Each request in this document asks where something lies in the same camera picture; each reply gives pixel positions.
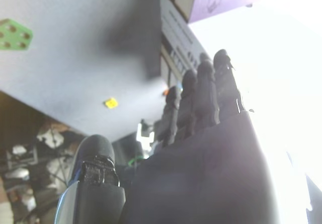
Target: back of robotic hand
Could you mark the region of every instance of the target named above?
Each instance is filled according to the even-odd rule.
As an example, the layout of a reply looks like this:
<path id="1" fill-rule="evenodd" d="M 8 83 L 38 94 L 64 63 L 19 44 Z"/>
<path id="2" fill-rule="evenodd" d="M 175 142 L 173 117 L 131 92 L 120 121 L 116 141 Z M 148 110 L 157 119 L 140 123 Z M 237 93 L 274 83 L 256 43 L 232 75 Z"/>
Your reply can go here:
<path id="1" fill-rule="evenodd" d="M 160 146 L 139 166 L 119 223 L 306 223 L 305 209 L 281 200 L 275 182 L 289 174 L 274 177 L 226 51 L 202 56 L 182 85 L 180 106 L 169 91 Z"/>

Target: green block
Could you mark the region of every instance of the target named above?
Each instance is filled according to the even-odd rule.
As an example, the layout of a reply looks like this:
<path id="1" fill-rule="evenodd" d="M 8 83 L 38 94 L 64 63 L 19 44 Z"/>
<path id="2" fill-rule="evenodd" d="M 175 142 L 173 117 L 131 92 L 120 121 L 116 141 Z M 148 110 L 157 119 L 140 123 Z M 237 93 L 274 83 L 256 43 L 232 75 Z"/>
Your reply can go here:
<path id="1" fill-rule="evenodd" d="M 32 31 L 11 19 L 0 21 L 0 49 L 26 50 L 32 40 Z"/>

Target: small yellow cube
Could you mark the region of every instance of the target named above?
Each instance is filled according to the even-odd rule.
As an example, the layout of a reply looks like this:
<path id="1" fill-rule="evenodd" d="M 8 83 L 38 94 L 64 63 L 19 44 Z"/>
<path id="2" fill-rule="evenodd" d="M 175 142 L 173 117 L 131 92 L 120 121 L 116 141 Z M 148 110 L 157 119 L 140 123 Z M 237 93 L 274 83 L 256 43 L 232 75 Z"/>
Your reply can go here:
<path id="1" fill-rule="evenodd" d="M 104 105 L 107 106 L 108 108 L 112 109 L 112 108 L 117 107 L 119 104 L 116 101 L 116 99 L 112 97 L 109 100 L 105 101 Z"/>

